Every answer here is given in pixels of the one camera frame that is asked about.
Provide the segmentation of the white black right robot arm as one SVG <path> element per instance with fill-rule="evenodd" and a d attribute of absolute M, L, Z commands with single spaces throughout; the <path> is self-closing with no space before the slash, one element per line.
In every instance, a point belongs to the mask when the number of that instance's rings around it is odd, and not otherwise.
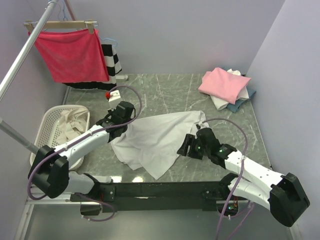
<path fill-rule="evenodd" d="M 213 131 L 206 127 L 195 135 L 186 134 L 176 152 L 211 162 L 230 173 L 218 183 L 216 190 L 206 190 L 205 197 L 230 200 L 242 197 L 268 209 L 282 225 L 292 227 L 310 206 L 310 201 L 299 181 L 292 173 L 282 174 L 268 169 L 244 156 L 229 144 L 221 144 Z"/>

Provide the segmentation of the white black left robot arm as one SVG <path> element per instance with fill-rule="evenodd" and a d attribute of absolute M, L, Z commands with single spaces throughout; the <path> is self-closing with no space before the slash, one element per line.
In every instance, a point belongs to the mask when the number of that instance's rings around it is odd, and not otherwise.
<path fill-rule="evenodd" d="M 140 113 L 141 110 L 135 109 L 132 103 L 121 101 L 80 136 L 56 147 L 41 147 L 28 174 L 28 196 L 39 200 L 31 192 L 31 186 L 35 185 L 51 199 L 70 192 L 82 194 L 88 201 L 96 200 L 100 195 L 101 182 L 87 173 L 71 173 L 70 166 L 96 148 L 120 137 Z"/>

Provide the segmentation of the black white checkered cloth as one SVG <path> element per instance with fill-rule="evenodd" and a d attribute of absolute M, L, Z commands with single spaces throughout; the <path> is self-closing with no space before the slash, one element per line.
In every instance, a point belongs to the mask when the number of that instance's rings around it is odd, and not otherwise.
<path fill-rule="evenodd" d="M 105 90 L 109 91 L 117 85 L 116 75 L 122 71 L 122 66 L 119 61 L 116 49 L 111 44 L 102 44 L 102 51 L 106 62 L 107 72 L 109 74 L 109 81 L 107 82 L 79 82 L 79 83 L 65 83 L 66 86 L 81 89 L 81 90 Z"/>

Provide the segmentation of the cream clothes in basket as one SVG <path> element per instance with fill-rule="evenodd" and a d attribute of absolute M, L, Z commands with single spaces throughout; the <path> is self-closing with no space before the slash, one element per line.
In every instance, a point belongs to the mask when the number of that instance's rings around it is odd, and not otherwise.
<path fill-rule="evenodd" d="M 57 122 L 59 132 L 55 142 L 58 145 L 67 143 L 87 131 L 89 110 L 84 106 L 63 110 Z"/>

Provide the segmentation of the black base beam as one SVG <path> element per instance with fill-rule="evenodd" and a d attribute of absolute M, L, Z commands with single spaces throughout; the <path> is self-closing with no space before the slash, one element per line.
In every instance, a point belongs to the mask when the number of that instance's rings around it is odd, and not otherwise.
<path fill-rule="evenodd" d="M 230 190 L 218 181 L 127 182 L 101 184 L 93 199 L 118 211 L 203 210 L 216 211 Z"/>

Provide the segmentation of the white plastic laundry basket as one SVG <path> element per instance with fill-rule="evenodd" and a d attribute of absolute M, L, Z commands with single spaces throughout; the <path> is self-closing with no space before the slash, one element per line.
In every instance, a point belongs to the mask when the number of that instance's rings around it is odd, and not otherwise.
<path fill-rule="evenodd" d="M 56 139 L 60 134 L 58 131 L 58 120 L 63 110 L 73 110 L 82 105 L 58 105 L 50 108 L 43 116 L 34 144 L 37 147 L 47 145 L 51 148 L 59 146 Z M 88 115 L 87 130 L 90 126 L 90 111 Z"/>

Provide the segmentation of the folded pink t shirt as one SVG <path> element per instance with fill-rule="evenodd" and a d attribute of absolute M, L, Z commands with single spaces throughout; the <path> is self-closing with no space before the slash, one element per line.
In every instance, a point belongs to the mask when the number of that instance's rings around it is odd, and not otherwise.
<path fill-rule="evenodd" d="M 227 102 L 227 71 L 216 67 L 213 71 L 207 71 L 202 77 L 202 83 L 198 91 Z"/>

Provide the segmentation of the red hanging towel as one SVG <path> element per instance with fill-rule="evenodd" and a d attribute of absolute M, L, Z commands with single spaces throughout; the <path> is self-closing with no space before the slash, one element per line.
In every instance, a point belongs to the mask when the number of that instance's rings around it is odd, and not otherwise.
<path fill-rule="evenodd" d="M 56 83 L 110 80 L 97 29 L 72 32 L 41 31 L 35 47 Z"/>

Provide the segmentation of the wooden clip hanger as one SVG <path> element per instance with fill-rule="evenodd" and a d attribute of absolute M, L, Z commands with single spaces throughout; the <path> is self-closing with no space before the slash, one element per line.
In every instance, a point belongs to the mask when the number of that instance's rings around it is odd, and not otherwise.
<path fill-rule="evenodd" d="M 72 20 L 72 21 L 47 21 L 42 30 L 48 29 L 88 29 L 90 34 L 94 33 L 99 24 L 94 20 Z"/>

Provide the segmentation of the metal clothes rack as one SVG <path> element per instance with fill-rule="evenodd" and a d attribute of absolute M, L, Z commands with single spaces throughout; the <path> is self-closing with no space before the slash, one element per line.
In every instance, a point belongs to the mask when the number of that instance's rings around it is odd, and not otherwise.
<path fill-rule="evenodd" d="M 26 20 L 38 21 L 46 0 L 2 0 L 0 2 L 0 77 L 9 71 L 28 39 Z M 66 86 L 55 83 L 48 67 L 32 47 L 0 101 L 0 116 L 11 127 L 34 142 L 44 113 L 60 105 Z M 6 133 L 0 134 L 0 180 L 25 185 L 31 153 Z"/>

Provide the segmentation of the aluminium rail frame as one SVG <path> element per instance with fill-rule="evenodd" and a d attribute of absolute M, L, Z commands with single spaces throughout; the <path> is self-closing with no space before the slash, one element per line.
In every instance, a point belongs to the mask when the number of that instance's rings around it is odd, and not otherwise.
<path fill-rule="evenodd" d="M 104 202 L 103 200 L 94 200 L 94 198 L 88 197 L 87 195 L 83 195 L 80 193 L 71 193 L 71 192 L 64 192 L 60 196 L 56 198 L 49 198 L 47 196 L 44 196 L 41 194 L 40 189 L 36 187 L 31 187 L 31 193 L 33 196 L 38 197 L 38 200 L 33 200 L 30 197 L 27 198 L 26 203 L 35 205 L 35 204 L 79 204 L 80 205 L 80 212 L 83 216 L 89 217 L 89 216 L 97 216 L 100 212 L 109 212 L 109 213 L 116 213 L 116 209 L 109 203 Z M 247 200 L 243 197 L 234 196 L 232 194 L 231 200 L 235 201 L 236 199 L 240 200 Z M 251 202 L 247 200 L 248 204 L 253 205 L 257 204 L 255 202 Z M 221 211 L 223 209 L 223 203 L 229 203 L 229 200 L 223 200 L 223 201 L 217 201 L 216 202 L 216 211 Z M 289 227 L 291 231 L 292 238 L 294 240 L 297 240 L 301 237 L 301 234 L 299 232 L 298 226 L 296 223 L 293 224 L 293 226 Z"/>

